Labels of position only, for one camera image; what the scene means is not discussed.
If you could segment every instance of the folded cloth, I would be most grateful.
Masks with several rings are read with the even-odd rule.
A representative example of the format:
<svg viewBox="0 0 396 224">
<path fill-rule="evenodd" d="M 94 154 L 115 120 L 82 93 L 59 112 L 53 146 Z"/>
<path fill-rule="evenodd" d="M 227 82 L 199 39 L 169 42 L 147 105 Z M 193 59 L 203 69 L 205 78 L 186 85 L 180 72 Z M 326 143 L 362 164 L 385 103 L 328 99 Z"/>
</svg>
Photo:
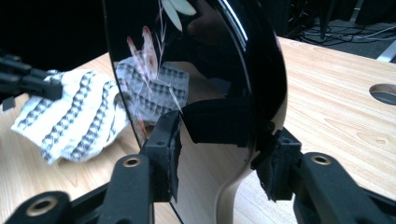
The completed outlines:
<svg viewBox="0 0 396 224">
<path fill-rule="evenodd" d="M 129 124 L 123 106 L 114 101 L 119 88 L 110 76 L 80 69 L 55 73 L 46 80 L 62 83 L 62 99 L 32 96 L 11 130 L 38 145 L 47 163 L 59 158 L 87 161 Z"/>
<path fill-rule="evenodd" d="M 189 73 L 164 63 L 156 79 L 147 80 L 139 74 L 134 57 L 126 58 L 116 67 L 117 79 L 132 116 L 155 125 L 162 114 L 180 110 L 189 96 Z"/>
</svg>

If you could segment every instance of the light wood tabletop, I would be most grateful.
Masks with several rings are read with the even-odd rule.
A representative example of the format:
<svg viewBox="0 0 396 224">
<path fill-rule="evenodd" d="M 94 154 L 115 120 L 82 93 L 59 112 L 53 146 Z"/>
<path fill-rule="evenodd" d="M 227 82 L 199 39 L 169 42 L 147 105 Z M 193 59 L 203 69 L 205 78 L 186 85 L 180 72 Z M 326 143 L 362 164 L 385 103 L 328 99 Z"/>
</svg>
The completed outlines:
<svg viewBox="0 0 396 224">
<path fill-rule="evenodd" d="M 396 85 L 396 64 L 279 38 L 288 74 L 285 127 L 303 143 L 303 153 L 336 158 L 362 187 L 396 200 L 396 106 L 377 101 L 375 84 Z M 108 54 L 79 68 L 113 74 Z M 115 162 L 139 148 L 130 128 L 95 158 L 52 165 L 40 149 L 10 130 L 27 96 L 0 115 L 0 222 L 25 200 L 49 190 L 72 200 L 105 184 Z M 157 223 L 178 223 L 168 203 L 156 203 Z M 234 223 L 295 223 L 292 202 L 269 202 L 255 173 L 240 185 Z"/>
</svg>

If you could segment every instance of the cloth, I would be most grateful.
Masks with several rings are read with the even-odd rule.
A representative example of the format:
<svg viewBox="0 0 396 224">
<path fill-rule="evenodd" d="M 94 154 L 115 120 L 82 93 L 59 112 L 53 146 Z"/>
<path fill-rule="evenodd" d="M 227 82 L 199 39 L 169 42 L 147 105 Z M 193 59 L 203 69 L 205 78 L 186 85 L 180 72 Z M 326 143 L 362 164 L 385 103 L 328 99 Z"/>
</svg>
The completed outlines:
<svg viewBox="0 0 396 224">
<path fill-rule="evenodd" d="M 190 75 L 170 63 L 164 63 L 152 80 L 137 72 L 133 57 L 120 61 L 116 73 L 129 112 L 146 126 L 155 125 L 162 114 L 180 110 L 187 103 Z"/>
<path fill-rule="evenodd" d="M 59 158 L 87 161 L 129 124 L 123 106 L 114 101 L 117 83 L 108 75 L 80 69 L 55 73 L 46 80 L 63 84 L 62 99 L 32 96 L 11 130 L 38 145 L 47 163 Z"/>
</svg>

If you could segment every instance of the wooden table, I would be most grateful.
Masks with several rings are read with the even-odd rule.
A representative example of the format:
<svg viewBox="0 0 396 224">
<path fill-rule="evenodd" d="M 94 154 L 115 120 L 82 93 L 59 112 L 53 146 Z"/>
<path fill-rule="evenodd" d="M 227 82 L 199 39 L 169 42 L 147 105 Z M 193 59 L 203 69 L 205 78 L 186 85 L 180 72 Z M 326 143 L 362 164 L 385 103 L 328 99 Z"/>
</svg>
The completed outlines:
<svg viewBox="0 0 396 224">
<path fill-rule="evenodd" d="M 396 200 L 396 106 L 370 95 L 374 84 L 396 85 L 396 64 L 279 38 L 288 73 L 285 127 L 303 143 L 303 152 L 335 157 L 359 185 Z M 80 68 L 112 74 L 105 54 Z M 114 163 L 136 153 L 131 129 L 100 155 L 84 163 L 51 166 L 28 139 L 10 130 L 21 106 L 0 116 L 0 222 L 30 197 L 67 191 L 71 199 L 106 183 Z M 255 173 L 237 191 L 234 223 L 295 223 L 291 202 L 267 201 Z M 157 223 L 178 223 L 167 203 L 156 203 Z"/>
</svg>

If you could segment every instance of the white leaf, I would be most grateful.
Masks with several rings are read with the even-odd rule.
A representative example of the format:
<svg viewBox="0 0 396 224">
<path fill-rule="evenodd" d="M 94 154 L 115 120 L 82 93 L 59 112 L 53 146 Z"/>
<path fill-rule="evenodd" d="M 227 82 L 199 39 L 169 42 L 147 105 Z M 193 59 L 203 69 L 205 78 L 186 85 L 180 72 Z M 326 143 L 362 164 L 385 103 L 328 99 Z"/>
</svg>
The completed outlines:
<svg viewBox="0 0 396 224">
<path fill-rule="evenodd" d="M 161 0 L 163 3 L 163 9 L 165 9 L 166 14 L 168 15 L 171 22 L 176 26 L 176 28 L 181 31 L 181 22 L 180 18 L 177 15 L 177 12 L 169 0 Z"/>
<path fill-rule="evenodd" d="M 175 10 L 185 15 L 195 15 L 196 11 L 187 0 L 170 0 Z"/>
</svg>

